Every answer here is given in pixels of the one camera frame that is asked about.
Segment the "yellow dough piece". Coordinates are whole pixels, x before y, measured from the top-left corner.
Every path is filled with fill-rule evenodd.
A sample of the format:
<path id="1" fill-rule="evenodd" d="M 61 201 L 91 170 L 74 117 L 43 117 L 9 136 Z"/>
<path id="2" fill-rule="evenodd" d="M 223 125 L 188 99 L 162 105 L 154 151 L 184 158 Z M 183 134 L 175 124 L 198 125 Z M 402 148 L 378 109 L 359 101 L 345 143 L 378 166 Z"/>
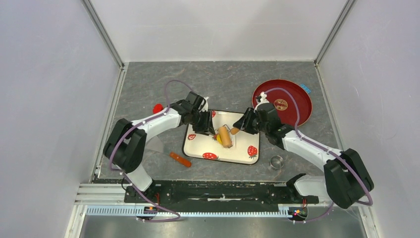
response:
<path id="1" fill-rule="evenodd" d="M 220 136 L 220 134 L 216 134 L 215 136 L 214 136 L 214 139 L 219 143 L 219 144 L 223 144 L 223 142 L 222 142 L 222 138 L 221 138 L 221 136 Z"/>

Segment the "wooden dough roller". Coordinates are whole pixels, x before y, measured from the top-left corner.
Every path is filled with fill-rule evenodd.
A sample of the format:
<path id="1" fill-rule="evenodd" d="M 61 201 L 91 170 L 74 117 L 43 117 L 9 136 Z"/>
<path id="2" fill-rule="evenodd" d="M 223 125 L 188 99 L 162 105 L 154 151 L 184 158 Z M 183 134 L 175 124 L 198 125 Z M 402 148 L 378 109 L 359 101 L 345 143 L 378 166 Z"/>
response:
<path id="1" fill-rule="evenodd" d="M 219 142 L 224 148 L 231 148 L 233 146 L 233 136 L 240 130 L 236 127 L 229 128 L 223 125 L 218 129 Z"/>

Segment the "white strawberry print tray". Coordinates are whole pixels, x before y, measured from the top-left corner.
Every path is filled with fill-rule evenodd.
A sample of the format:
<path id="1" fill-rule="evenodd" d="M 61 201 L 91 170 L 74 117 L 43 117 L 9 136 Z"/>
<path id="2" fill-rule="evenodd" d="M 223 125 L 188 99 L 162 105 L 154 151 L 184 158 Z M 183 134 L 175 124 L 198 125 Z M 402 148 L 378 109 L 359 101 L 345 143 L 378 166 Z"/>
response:
<path id="1" fill-rule="evenodd" d="M 252 165 L 259 159 L 260 136 L 238 132 L 233 136 L 233 146 L 224 148 L 214 139 L 214 135 L 197 134 L 189 125 L 184 136 L 182 151 L 192 158 Z"/>

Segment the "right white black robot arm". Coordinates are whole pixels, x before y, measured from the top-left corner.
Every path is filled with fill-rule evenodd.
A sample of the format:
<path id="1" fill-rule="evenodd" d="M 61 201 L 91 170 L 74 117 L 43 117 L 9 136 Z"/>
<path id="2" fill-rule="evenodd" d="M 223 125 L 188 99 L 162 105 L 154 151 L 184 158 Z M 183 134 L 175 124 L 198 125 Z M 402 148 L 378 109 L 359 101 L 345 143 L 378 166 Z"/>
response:
<path id="1" fill-rule="evenodd" d="M 323 176 L 299 174 L 287 181 L 286 196 L 290 201 L 316 196 L 327 197 L 343 209 L 354 203 L 373 205 L 370 192 L 374 184 L 358 152 L 327 147 L 304 136 L 281 121 L 273 104 L 247 108 L 233 128 L 235 132 L 263 133 L 272 145 L 299 155 L 323 171 Z"/>

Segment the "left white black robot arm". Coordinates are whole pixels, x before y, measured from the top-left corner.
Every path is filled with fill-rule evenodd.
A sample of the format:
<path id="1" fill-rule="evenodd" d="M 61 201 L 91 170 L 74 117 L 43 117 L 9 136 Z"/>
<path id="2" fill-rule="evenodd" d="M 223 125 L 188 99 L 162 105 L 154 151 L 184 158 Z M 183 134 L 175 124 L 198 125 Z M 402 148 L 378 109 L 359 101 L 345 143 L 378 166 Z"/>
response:
<path id="1" fill-rule="evenodd" d="M 169 104 L 155 114 L 134 121 L 120 119 L 113 127 L 103 155 L 110 169 L 121 172 L 136 188 L 143 202 L 154 199 L 153 179 L 142 165 L 146 144 L 155 136 L 182 125 L 191 125 L 198 134 L 214 135 L 208 98 L 191 91 L 183 100 Z"/>

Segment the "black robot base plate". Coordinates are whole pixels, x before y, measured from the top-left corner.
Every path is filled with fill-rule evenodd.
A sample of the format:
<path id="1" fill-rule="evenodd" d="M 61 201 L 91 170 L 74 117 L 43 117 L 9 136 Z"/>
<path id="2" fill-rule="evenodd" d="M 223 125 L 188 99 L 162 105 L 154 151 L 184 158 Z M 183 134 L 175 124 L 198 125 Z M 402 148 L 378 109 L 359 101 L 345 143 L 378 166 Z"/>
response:
<path id="1" fill-rule="evenodd" d="M 151 201 L 175 212 L 274 212 L 279 204 L 318 204 L 286 182 L 155 180 L 144 192 Z"/>

